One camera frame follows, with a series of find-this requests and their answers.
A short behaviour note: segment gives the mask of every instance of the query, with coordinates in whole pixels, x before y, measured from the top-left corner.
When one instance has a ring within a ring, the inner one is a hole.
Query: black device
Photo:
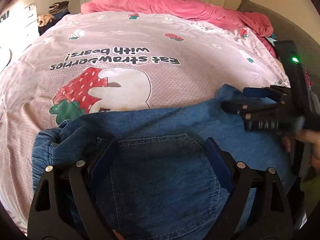
[[[271,85],[263,88],[244,88],[248,97],[270,98],[274,103],[250,105],[243,102],[223,101],[221,108],[239,114],[247,131],[274,131],[296,133],[302,129],[320,131],[320,104],[316,94],[306,84],[305,72],[298,60],[293,41],[278,41],[276,52],[284,66],[291,87]],[[309,169],[311,147],[295,141],[291,154],[292,172],[301,178]]]
[[[230,196],[204,240],[278,239],[289,240],[293,234],[288,199],[276,173],[250,169],[236,162],[230,153],[220,150],[208,138],[204,151],[221,187]],[[111,228],[92,201],[92,192],[108,173],[117,152],[117,141],[111,138],[105,149],[92,161],[79,160],[71,166],[48,166],[37,186],[29,213],[30,240],[117,240]],[[257,188],[247,228],[234,234],[241,219],[251,188]],[[76,230],[69,207],[68,192],[76,204],[85,232]]]

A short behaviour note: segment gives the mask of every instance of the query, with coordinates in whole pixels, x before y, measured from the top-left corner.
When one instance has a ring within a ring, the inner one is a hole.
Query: pink blanket
[[[206,21],[229,31],[248,26],[276,57],[273,47],[264,38],[273,33],[273,27],[268,17],[260,13],[227,10],[199,0],[91,0],[81,6],[82,13],[102,11],[170,14],[187,20]]]

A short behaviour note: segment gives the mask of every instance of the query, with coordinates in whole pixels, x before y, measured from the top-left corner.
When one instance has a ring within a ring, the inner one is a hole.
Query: hand
[[[115,233],[116,237],[118,237],[119,240],[124,240],[124,238],[120,234],[118,234],[115,230],[112,230],[112,231]]]
[[[311,166],[315,168],[316,173],[320,174],[320,132],[312,130],[303,130],[295,136],[295,139],[300,142],[312,143]],[[291,150],[291,140],[288,137],[283,138],[283,143],[287,152]]]

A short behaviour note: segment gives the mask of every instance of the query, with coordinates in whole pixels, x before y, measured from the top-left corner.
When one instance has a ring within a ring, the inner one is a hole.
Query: denim jeans
[[[203,150],[208,137],[251,168],[274,167],[286,190],[295,179],[278,138],[244,131],[239,116],[220,109],[222,100],[270,102],[224,85],[198,105],[87,114],[41,131],[32,152],[33,189],[46,166],[87,160],[112,135],[119,150],[94,193],[111,228],[125,239],[203,239],[228,198]],[[253,198],[254,190],[239,229]]]

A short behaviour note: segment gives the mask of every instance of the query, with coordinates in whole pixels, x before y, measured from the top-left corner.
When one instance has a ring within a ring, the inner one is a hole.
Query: rivet
[[[49,171],[52,171],[52,170],[53,170],[53,167],[51,165],[46,166],[46,168],[45,168],[46,172],[49,172]]]
[[[272,167],[270,167],[270,168],[268,169],[268,171],[269,171],[270,173],[272,173],[272,174],[275,174],[275,173],[276,173],[276,169],[275,169],[275,168],[272,168]]]
[[[80,160],[80,161],[77,161],[76,165],[77,167],[82,167],[83,165],[85,165],[85,162]]]
[[[244,169],[245,168],[245,164],[243,162],[238,162],[237,163],[237,166],[241,169]]]

